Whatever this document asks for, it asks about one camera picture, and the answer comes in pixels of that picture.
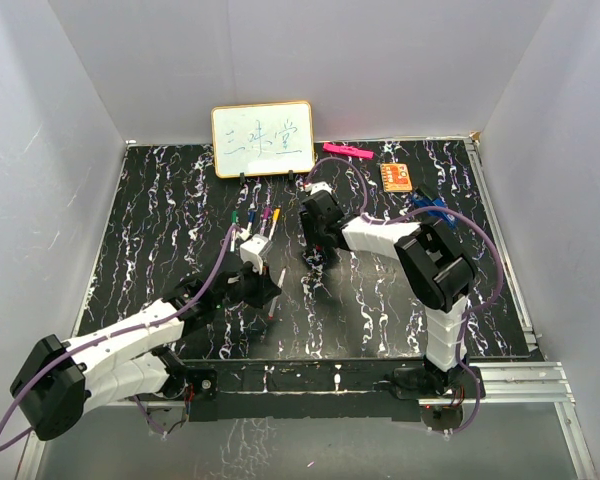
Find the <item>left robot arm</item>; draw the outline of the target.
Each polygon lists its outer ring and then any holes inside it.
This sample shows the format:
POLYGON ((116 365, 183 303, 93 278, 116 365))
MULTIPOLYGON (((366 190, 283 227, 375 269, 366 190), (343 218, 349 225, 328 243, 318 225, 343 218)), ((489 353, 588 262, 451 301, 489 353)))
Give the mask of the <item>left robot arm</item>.
POLYGON ((209 283, 189 276, 114 325, 65 341, 56 335, 38 340, 10 393, 42 441, 117 400, 141 394, 177 398, 187 376, 169 345, 206 327, 228 306, 261 309, 280 293, 269 271, 256 272, 250 263, 217 273, 209 283))

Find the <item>yellow pen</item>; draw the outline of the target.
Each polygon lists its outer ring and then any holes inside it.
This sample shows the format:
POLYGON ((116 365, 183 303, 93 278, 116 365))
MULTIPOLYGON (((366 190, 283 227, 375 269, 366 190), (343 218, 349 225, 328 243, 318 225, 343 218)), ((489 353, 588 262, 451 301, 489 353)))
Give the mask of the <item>yellow pen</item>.
POLYGON ((279 216, 281 213, 281 209, 280 208, 276 208, 273 211, 272 217, 271 217, 271 226, 270 226, 270 230, 269 230, 269 234, 268 234, 268 239, 272 240, 274 233, 275 233, 275 229, 277 227, 278 224, 278 220, 279 220, 279 216))

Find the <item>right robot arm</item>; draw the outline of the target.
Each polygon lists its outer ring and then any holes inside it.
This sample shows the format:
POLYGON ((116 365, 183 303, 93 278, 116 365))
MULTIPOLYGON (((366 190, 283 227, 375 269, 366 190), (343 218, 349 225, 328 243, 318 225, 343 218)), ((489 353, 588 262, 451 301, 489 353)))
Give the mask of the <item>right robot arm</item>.
POLYGON ((427 345, 421 364, 394 369, 381 388, 399 399, 446 397, 460 389, 467 366, 463 314, 476 267, 448 225, 436 218, 391 223, 347 216, 326 190, 302 201, 300 220, 311 246, 398 261, 411 293, 425 307, 427 345))

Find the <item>blue pen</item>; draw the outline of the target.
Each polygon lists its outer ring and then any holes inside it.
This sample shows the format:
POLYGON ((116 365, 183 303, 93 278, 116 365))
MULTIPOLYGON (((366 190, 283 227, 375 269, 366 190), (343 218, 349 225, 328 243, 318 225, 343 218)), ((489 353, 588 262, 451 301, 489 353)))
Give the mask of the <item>blue pen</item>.
POLYGON ((247 216, 247 226, 246 228, 243 230, 243 233, 246 237, 249 237, 252 234, 252 227, 255 221, 255 216, 256 216, 256 210, 255 209, 251 209, 248 212, 248 216, 247 216))

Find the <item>green pen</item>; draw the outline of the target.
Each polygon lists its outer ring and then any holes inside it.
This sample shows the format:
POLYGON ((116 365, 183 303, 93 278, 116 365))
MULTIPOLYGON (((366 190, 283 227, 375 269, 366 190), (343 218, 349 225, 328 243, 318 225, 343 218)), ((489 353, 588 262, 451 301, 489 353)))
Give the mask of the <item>green pen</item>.
POLYGON ((238 230, 238 211, 234 210, 231 215, 231 224, 234 227, 230 237, 230 252, 235 251, 236 233, 238 230))

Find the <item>red pen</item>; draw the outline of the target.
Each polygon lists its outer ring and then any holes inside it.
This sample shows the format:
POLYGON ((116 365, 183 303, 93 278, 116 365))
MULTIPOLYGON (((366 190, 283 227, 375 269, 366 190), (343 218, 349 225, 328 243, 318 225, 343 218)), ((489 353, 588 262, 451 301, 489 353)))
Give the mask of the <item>red pen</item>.
POLYGON ((269 306, 269 310, 268 310, 268 319, 269 319, 269 320, 272 320, 272 319, 274 318, 274 314, 275 314, 275 309, 276 309, 277 301, 278 301, 278 299, 279 299, 279 296, 280 296, 280 295, 281 295, 281 293, 282 293, 282 286, 283 286, 283 284, 284 284, 284 279, 285 279, 285 276, 286 276, 286 272, 287 272, 287 267, 285 266, 285 267, 283 267, 283 269, 281 270, 280 276, 279 276, 279 278, 278 278, 278 281, 277 281, 277 284, 276 284, 276 286, 277 286, 277 288, 278 288, 278 290, 279 290, 279 291, 278 291, 278 292, 277 292, 277 294, 274 296, 274 298, 273 298, 273 300, 271 301, 271 304, 270 304, 270 306, 269 306))

